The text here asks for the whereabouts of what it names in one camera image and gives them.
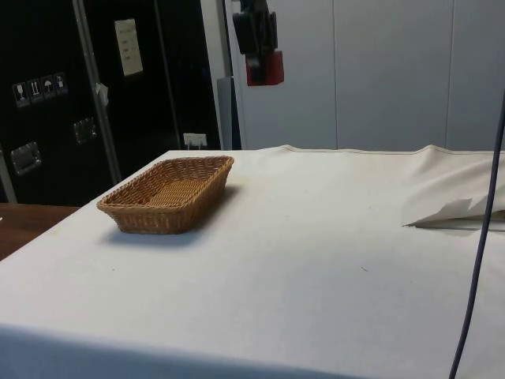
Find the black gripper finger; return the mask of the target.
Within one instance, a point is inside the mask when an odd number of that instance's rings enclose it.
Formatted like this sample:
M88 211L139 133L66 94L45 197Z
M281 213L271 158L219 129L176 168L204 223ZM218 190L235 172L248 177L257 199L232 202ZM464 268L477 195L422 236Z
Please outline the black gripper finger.
M258 58L260 54L256 19L256 13L244 12L233 14L239 51L250 59Z
M256 32L262 54L278 47L276 12L271 12L266 0L255 2Z

